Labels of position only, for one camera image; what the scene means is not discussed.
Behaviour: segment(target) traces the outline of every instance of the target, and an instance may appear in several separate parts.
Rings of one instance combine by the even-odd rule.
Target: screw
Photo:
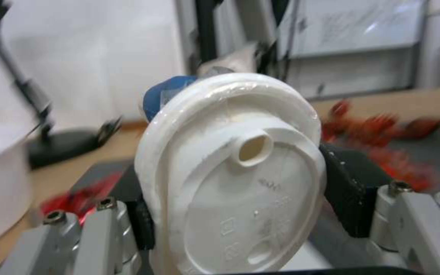
[[[55,210],[47,214],[47,217],[44,219],[44,225],[55,225],[65,223],[66,221],[66,213],[62,210]]]
[[[113,197],[105,198],[101,202],[98,202],[98,205],[96,205],[96,210],[98,211],[113,208],[116,208],[116,199]]]
[[[388,186],[388,195],[396,197],[400,193],[413,192],[411,186],[404,181],[392,181]]]

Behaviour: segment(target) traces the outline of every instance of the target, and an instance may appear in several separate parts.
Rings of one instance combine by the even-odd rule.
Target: blurred red object
[[[322,140],[334,142],[339,136],[347,136],[347,145],[368,152],[392,178],[406,181],[415,191],[425,190],[435,183],[434,172],[428,165],[412,163],[404,151],[385,147],[392,139],[423,139],[440,126],[440,120],[419,118],[405,126],[399,126],[398,116],[383,114],[366,120],[357,120],[347,114],[349,101],[337,102],[329,111],[330,118],[322,123]]]
[[[108,196],[121,176],[122,172],[117,172],[76,193],[66,192],[53,197],[40,204],[40,211],[44,216],[58,209],[71,212],[78,216],[82,225],[86,216],[94,212],[96,203]]]

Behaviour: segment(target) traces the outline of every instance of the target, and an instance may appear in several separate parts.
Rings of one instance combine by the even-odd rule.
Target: wooden table
[[[329,108],[338,100],[313,102],[321,117],[326,117]],[[392,92],[351,99],[351,115],[369,117],[378,113],[397,113],[402,120],[428,115],[440,117],[440,89],[432,91]],[[117,133],[98,150],[66,162],[44,167],[30,173],[34,189],[33,206],[68,190],[84,172],[96,162],[120,160],[135,155],[143,128]],[[30,228],[28,214],[0,237],[0,263],[18,240],[22,231]]]

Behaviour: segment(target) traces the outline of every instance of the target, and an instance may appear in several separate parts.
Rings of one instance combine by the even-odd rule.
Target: blue object
[[[142,102],[145,116],[151,121],[160,111],[161,94],[164,91],[181,90],[197,80],[196,76],[180,75],[159,83],[145,92]]]

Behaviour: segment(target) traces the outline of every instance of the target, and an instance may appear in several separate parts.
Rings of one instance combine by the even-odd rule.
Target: black lamp base
[[[46,139],[30,139],[26,144],[32,169],[77,157],[100,146],[96,130],[59,132]]]

